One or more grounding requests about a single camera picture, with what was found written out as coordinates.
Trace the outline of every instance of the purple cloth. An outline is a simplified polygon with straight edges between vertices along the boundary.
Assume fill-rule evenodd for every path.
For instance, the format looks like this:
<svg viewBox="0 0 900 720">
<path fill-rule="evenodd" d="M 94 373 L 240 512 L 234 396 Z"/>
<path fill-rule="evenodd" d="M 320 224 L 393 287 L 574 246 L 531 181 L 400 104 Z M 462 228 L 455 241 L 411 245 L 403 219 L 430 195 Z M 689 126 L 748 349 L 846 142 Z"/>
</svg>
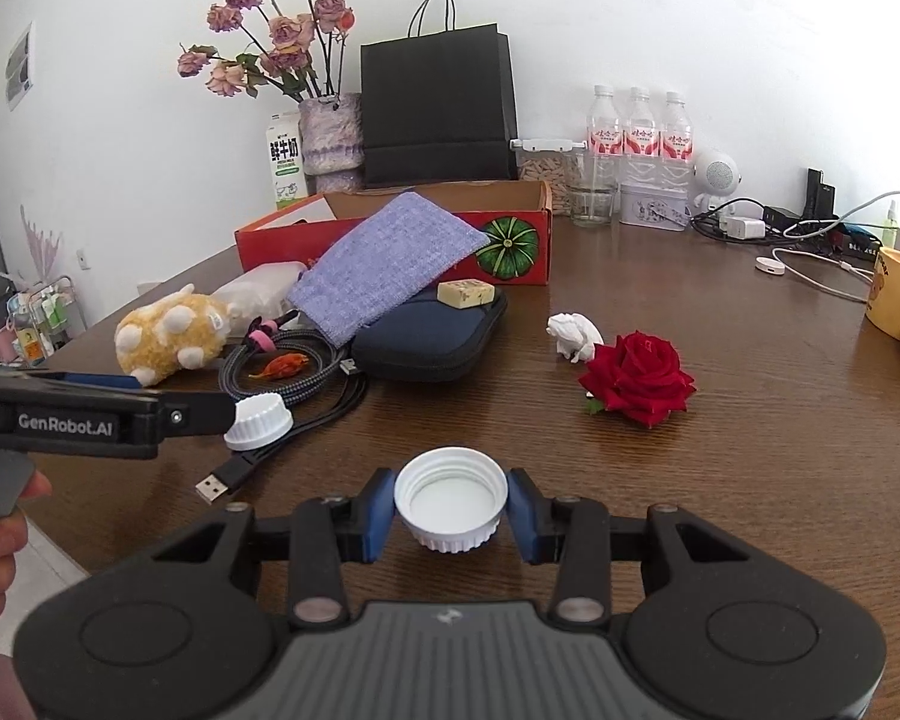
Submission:
<svg viewBox="0 0 900 720">
<path fill-rule="evenodd" d="M 489 242 L 426 197 L 405 191 L 333 244 L 288 297 L 343 346 Z"/>
</svg>

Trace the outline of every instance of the screw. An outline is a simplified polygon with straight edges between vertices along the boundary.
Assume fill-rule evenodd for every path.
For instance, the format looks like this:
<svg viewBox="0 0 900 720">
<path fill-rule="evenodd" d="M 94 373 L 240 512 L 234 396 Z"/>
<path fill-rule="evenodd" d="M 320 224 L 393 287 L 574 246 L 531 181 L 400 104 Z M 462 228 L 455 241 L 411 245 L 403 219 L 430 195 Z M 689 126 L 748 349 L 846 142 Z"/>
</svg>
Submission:
<svg viewBox="0 0 900 720">
<path fill-rule="evenodd" d="M 593 622 L 604 616 L 604 605 L 592 598 L 564 598 L 557 604 L 557 614 L 567 622 Z"/>
<path fill-rule="evenodd" d="M 304 598 L 293 605 L 293 614 L 298 619 L 312 623 L 333 622 L 340 616 L 342 611 L 343 607 L 338 601 L 322 596 Z"/>
</svg>

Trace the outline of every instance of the cheese-like block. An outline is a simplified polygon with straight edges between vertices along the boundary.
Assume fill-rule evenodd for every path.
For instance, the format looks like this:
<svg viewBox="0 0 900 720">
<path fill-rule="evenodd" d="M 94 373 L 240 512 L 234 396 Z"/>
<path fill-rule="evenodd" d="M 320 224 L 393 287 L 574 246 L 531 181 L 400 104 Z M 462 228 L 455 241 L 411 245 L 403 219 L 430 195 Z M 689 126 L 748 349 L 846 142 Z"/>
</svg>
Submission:
<svg viewBox="0 0 900 720">
<path fill-rule="evenodd" d="M 493 302 L 493 285 L 475 278 L 437 284 L 437 300 L 452 308 L 473 308 Z"/>
</svg>

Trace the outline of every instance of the floor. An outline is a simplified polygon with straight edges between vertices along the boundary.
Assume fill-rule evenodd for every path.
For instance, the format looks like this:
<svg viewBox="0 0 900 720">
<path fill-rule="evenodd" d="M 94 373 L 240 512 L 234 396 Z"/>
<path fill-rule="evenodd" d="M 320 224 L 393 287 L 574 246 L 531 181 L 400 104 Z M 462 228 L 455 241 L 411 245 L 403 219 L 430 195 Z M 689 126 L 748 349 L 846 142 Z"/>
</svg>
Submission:
<svg viewBox="0 0 900 720">
<path fill-rule="evenodd" d="M 13 637 L 31 610 L 86 576 L 31 522 L 29 544 L 17 554 L 17 578 L 7 592 L 7 609 L 0 616 L 0 653 L 12 654 Z"/>
</svg>

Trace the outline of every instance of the green pumpkin illustration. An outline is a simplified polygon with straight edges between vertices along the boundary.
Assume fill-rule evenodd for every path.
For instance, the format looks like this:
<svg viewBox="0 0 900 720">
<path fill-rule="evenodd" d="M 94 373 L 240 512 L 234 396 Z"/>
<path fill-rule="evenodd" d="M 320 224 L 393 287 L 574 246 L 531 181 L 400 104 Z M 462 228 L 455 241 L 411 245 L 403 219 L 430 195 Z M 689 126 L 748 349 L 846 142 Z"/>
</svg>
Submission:
<svg viewBox="0 0 900 720">
<path fill-rule="evenodd" d="M 509 281 L 530 272 L 540 254 L 540 237 L 532 224 L 516 217 L 498 217 L 481 227 L 490 243 L 477 251 L 477 265 Z"/>
</svg>

